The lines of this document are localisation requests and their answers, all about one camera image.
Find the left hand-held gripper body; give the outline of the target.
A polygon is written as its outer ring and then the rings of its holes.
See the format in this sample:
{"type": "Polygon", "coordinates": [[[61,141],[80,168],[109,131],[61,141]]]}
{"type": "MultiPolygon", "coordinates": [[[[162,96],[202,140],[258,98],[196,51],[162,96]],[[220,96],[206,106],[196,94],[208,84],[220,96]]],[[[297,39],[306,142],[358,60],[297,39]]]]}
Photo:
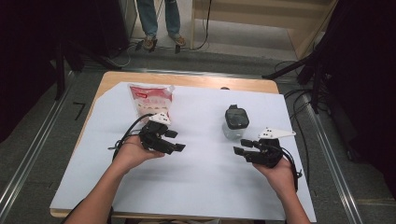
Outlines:
{"type": "Polygon", "coordinates": [[[170,119],[166,113],[148,114],[148,121],[138,134],[143,148],[170,153],[169,142],[163,140],[170,124],[170,119]]]}

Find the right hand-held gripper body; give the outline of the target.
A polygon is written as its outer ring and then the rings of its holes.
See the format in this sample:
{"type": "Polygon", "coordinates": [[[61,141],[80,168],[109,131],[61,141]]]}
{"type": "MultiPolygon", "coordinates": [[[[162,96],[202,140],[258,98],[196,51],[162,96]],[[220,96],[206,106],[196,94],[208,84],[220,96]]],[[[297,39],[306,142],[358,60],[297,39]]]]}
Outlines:
{"type": "Polygon", "coordinates": [[[259,151],[251,152],[251,162],[264,165],[268,168],[274,168],[283,157],[286,157],[291,164],[294,164],[293,157],[280,145],[279,139],[294,136],[295,134],[295,131],[266,127],[259,133],[259,151]]]}

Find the clear jar with black lid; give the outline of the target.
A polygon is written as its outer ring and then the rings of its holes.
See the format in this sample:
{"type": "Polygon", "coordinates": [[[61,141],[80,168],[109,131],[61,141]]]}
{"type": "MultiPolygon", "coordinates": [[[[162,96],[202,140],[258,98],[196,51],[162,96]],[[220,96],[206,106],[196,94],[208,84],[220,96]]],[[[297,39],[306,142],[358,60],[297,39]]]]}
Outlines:
{"type": "Polygon", "coordinates": [[[225,111],[222,131],[227,139],[240,139],[249,125],[248,114],[244,108],[230,105],[225,111]]]}

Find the red and white plastic pouch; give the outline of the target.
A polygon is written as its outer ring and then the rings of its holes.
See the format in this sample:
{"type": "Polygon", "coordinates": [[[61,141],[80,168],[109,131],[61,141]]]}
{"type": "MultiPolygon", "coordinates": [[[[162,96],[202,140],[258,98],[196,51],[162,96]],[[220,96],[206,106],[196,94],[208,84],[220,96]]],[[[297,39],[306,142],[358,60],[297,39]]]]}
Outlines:
{"type": "Polygon", "coordinates": [[[173,85],[154,85],[142,83],[130,83],[128,85],[134,106],[139,117],[148,114],[141,123],[147,123],[151,116],[155,121],[170,125],[169,110],[173,102],[173,85]]]}

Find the person's left hand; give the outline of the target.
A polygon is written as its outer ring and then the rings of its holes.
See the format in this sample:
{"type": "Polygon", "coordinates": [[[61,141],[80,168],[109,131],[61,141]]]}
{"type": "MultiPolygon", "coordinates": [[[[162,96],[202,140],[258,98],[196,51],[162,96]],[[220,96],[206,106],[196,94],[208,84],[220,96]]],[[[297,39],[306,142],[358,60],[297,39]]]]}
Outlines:
{"type": "Polygon", "coordinates": [[[162,152],[144,149],[140,137],[134,135],[123,143],[110,168],[117,175],[126,175],[143,162],[163,156],[162,152]]]}

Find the person's right hand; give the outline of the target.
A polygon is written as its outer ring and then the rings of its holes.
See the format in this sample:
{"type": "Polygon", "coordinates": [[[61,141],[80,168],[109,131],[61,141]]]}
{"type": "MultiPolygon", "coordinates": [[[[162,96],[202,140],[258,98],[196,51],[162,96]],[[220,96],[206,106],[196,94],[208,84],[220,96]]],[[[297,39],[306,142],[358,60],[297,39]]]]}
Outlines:
{"type": "Polygon", "coordinates": [[[263,174],[281,201],[297,197],[290,163],[281,159],[274,168],[254,163],[253,166],[263,174]]]}

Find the black metal stand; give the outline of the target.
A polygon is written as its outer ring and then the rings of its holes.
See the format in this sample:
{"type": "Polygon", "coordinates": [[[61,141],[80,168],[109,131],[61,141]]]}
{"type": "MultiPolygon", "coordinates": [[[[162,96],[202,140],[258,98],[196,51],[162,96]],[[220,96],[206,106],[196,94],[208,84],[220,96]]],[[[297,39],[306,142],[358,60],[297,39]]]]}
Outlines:
{"type": "Polygon", "coordinates": [[[65,93],[65,74],[64,62],[68,62],[73,71],[81,71],[84,63],[79,54],[82,53],[97,63],[101,64],[104,68],[110,70],[121,70],[119,65],[115,65],[108,60],[95,54],[93,51],[75,43],[71,40],[60,38],[55,49],[55,62],[56,62],[56,100],[60,100],[65,93]]]}
{"type": "Polygon", "coordinates": [[[324,75],[323,49],[317,47],[308,56],[301,60],[288,65],[279,71],[275,71],[270,75],[262,75],[262,78],[274,80],[278,77],[286,75],[292,70],[302,68],[297,76],[297,82],[300,85],[305,85],[309,80],[313,80],[310,104],[314,112],[318,113],[318,100],[320,81],[324,75]]]}

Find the yellow floor tape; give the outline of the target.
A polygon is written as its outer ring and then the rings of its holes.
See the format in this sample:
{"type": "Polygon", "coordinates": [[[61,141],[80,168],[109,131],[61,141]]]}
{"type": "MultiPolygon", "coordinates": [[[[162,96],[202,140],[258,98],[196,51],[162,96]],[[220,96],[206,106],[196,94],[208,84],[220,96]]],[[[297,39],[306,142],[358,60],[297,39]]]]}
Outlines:
{"type": "Polygon", "coordinates": [[[358,199],[357,203],[373,206],[396,206],[396,201],[392,199],[358,199]]]}

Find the dark cabinet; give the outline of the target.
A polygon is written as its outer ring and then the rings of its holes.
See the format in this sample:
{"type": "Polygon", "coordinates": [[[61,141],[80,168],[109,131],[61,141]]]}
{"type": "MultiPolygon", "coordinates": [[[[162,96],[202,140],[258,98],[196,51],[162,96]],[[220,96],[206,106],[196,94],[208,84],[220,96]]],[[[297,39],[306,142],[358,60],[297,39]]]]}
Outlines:
{"type": "Polygon", "coordinates": [[[137,12],[135,0],[94,0],[104,38],[104,55],[115,57],[130,45],[137,12]]]}

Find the black curtain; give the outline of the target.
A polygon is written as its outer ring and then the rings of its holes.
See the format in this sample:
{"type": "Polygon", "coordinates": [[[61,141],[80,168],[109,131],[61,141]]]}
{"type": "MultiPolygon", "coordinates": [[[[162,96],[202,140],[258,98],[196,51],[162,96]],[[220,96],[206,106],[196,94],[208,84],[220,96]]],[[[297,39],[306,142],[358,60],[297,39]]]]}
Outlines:
{"type": "Polygon", "coordinates": [[[94,0],[0,0],[0,143],[56,84],[60,38],[104,55],[94,0]]]}
{"type": "Polygon", "coordinates": [[[396,200],[396,0],[338,0],[322,51],[349,148],[382,173],[396,200]]]}

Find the metal floor rail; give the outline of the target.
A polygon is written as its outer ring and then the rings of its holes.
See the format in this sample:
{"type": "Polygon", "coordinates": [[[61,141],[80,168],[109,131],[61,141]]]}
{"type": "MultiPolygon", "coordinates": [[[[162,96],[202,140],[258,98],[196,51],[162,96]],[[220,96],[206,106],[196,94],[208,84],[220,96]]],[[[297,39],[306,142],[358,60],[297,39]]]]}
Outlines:
{"type": "Polygon", "coordinates": [[[55,100],[49,113],[38,129],[35,138],[25,152],[18,169],[8,182],[5,190],[0,194],[0,222],[3,222],[8,212],[10,211],[12,205],[14,204],[16,198],[18,197],[21,188],[31,172],[35,161],[40,154],[40,151],[47,141],[47,138],[52,130],[54,123],[59,117],[60,112],[64,107],[64,102],[68,96],[68,93],[75,82],[75,78],[78,75],[76,72],[70,71],[66,76],[66,88],[64,93],[61,94],[59,100],[55,100]]]}
{"type": "Polygon", "coordinates": [[[322,125],[320,115],[315,113],[311,105],[307,106],[306,111],[308,113],[308,117],[313,123],[315,134],[320,144],[320,148],[324,154],[325,161],[329,167],[340,201],[346,211],[349,224],[363,224],[356,201],[335,157],[335,154],[332,151],[332,145],[322,125]]]}

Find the light wooden frame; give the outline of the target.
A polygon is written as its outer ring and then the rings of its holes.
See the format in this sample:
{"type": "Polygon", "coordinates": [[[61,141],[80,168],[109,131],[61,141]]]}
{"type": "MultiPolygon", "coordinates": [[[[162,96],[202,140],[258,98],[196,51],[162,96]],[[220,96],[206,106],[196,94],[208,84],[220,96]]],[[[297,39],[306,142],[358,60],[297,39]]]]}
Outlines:
{"type": "Polygon", "coordinates": [[[298,59],[307,56],[327,28],[339,0],[192,0],[191,41],[196,19],[286,28],[298,59]]]}

